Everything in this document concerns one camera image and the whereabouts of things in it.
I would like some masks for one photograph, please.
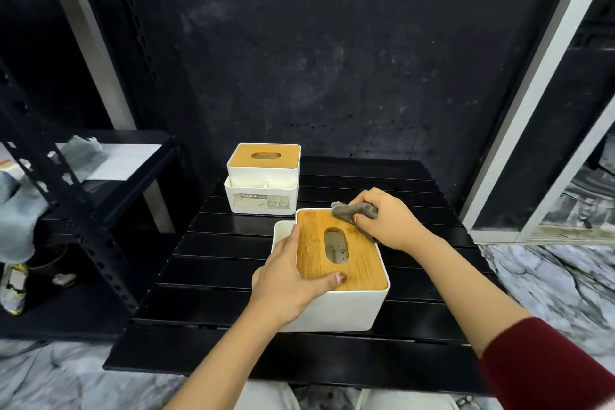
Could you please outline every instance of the oval slot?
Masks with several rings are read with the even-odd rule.
[[[282,157],[280,153],[254,153],[252,154],[253,159],[279,159]]]
[[[339,228],[330,227],[325,230],[325,253],[327,259],[335,264],[348,261],[346,235]]]

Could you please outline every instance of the red sleeve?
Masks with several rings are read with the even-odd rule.
[[[497,336],[480,365],[504,410],[591,410],[615,397],[615,375],[538,318]]]

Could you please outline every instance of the wood grain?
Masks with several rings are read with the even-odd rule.
[[[333,217],[331,211],[299,211],[297,224],[301,228],[297,249],[297,269],[305,279],[314,279],[330,272],[343,271],[346,283],[336,290],[386,290],[386,276],[376,251],[376,245],[357,228]],[[348,261],[335,264],[327,259],[325,231],[338,228],[344,232]]]
[[[237,147],[229,167],[262,167],[269,169],[296,169],[299,166],[298,144],[241,144]],[[277,159],[256,159],[255,153],[278,153]]]

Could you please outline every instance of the black slat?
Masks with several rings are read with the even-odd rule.
[[[224,330],[133,323],[113,347],[106,369],[190,374]],[[253,379],[489,394],[472,348],[321,334],[278,334],[252,370]]]
[[[315,188],[299,187],[298,201],[326,203],[327,206],[333,201],[348,203],[360,193],[358,190],[345,188]],[[399,198],[411,208],[447,208],[448,202],[442,193],[416,193],[416,192],[389,192]],[[218,183],[211,196],[226,198],[224,185]]]
[[[321,188],[350,188],[355,190],[369,190],[376,187],[385,192],[425,192],[441,193],[433,180],[400,180],[377,179],[361,177],[334,177],[325,175],[301,175],[300,187]]]
[[[249,290],[252,274],[264,260],[173,256],[158,277],[168,285]],[[442,302],[442,297],[423,269],[387,268],[390,299]],[[492,282],[496,277],[486,275]]]
[[[326,202],[308,202],[297,201],[297,209],[303,208],[329,208],[330,204]],[[234,214],[231,211],[226,196],[222,197],[210,197],[205,204],[201,207],[199,212],[211,212],[213,214]],[[462,223],[457,215],[450,208],[412,208],[412,214],[422,224],[431,224],[434,226],[459,226],[462,227]],[[295,216],[273,216],[284,219],[295,219]]]
[[[135,318],[229,327],[249,299],[249,292],[156,286]],[[467,343],[448,307],[442,304],[386,300],[371,330],[351,334]]]
[[[188,228],[189,232],[206,234],[273,236],[273,227],[279,220],[288,220],[279,216],[246,216],[243,214],[208,214],[200,212]],[[452,246],[474,247],[472,238],[464,227],[445,225],[425,225],[431,232],[441,236]]]
[[[419,161],[335,157],[301,158],[301,175],[433,180]]]
[[[188,232],[175,249],[175,254],[212,258],[266,259],[271,252],[273,237],[201,234]],[[389,267],[421,268],[410,255],[379,245],[384,265]],[[484,273],[491,273],[487,260],[478,248],[455,248],[470,264]]]

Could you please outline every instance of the white pants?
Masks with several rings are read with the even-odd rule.
[[[235,410],[301,410],[285,382],[249,380]],[[364,389],[355,410],[459,410],[447,394]]]

